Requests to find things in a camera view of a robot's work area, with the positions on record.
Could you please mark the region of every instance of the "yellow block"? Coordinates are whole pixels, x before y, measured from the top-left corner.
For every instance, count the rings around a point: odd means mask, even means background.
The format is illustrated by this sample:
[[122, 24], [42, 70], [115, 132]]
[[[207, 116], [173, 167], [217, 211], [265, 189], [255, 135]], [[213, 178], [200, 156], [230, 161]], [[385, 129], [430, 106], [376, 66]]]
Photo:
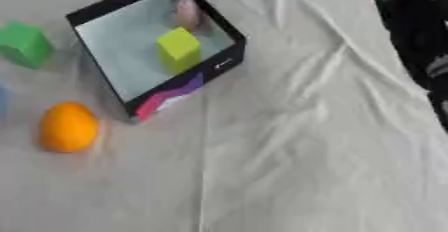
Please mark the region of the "yellow block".
[[178, 75], [201, 62], [199, 41], [186, 29], [179, 27], [157, 40], [162, 65]]

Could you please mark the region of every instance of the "white tablecloth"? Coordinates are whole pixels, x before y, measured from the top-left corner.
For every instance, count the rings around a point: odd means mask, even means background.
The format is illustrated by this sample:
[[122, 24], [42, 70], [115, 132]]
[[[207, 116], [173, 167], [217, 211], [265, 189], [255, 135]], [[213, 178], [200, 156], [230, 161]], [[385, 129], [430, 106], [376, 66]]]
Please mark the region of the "white tablecloth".
[[[42, 70], [0, 61], [0, 231], [448, 230], [448, 138], [373, 0], [210, 0], [246, 63], [140, 125], [110, 117], [63, 16], [98, 0], [0, 0], [41, 26]], [[95, 147], [34, 142], [57, 101], [101, 117]]]

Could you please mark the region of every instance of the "orange fruit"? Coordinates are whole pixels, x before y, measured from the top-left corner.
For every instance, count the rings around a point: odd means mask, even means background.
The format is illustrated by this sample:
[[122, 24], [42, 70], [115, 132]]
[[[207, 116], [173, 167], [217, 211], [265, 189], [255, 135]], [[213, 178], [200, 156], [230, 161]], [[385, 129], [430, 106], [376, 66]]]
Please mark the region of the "orange fruit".
[[76, 152], [90, 147], [98, 119], [84, 105], [63, 102], [50, 108], [40, 123], [40, 144], [51, 151]]

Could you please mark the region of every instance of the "pink object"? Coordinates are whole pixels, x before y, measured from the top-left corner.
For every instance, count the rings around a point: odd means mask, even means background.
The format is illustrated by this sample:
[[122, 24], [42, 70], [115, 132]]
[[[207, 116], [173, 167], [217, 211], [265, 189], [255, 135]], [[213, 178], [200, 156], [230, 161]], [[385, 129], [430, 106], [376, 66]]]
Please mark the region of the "pink object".
[[180, 0], [177, 3], [176, 23], [190, 32], [201, 25], [201, 11], [193, 0]]

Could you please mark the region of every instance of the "green cube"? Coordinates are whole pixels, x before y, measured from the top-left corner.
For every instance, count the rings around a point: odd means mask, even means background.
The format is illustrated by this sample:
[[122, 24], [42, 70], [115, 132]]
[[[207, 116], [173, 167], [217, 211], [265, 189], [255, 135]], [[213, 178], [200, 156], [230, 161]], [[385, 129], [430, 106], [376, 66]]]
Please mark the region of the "green cube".
[[163, 66], [178, 75], [201, 62], [199, 41], [186, 29], [179, 27], [157, 41]]
[[10, 22], [0, 29], [0, 54], [20, 65], [41, 67], [53, 52], [42, 29]]

